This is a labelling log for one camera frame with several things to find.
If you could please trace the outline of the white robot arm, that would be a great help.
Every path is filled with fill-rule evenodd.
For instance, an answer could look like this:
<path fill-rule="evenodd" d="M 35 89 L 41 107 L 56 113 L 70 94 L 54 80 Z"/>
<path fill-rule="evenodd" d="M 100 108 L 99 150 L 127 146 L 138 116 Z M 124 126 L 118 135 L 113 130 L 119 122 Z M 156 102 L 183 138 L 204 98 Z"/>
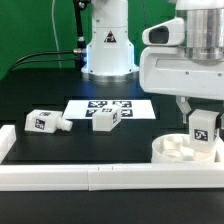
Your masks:
<path fill-rule="evenodd" d="M 146 48 L 134 62 L 127 0 L 92 0 L 92 40 L 85 77 L 121 81 L 139 74 L 148 93 L 174 95 L 183 114 L 188 99 L 224 101 L 224 0 L 169 0 L 175 17 L 142 33 Z"/>

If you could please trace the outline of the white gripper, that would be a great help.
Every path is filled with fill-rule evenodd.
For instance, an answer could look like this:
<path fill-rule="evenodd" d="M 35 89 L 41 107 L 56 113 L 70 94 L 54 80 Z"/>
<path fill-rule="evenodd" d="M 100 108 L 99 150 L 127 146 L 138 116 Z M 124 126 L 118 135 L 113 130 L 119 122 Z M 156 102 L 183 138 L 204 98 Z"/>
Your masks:
<path fill-rule="evenodd" d="M 140 57 L 139 80 L 147 93 L 177 96 L 187 124 L 189 97 L 224 100 L 224 59 L 190 60 L 179 47 L 147 47 Z"/>

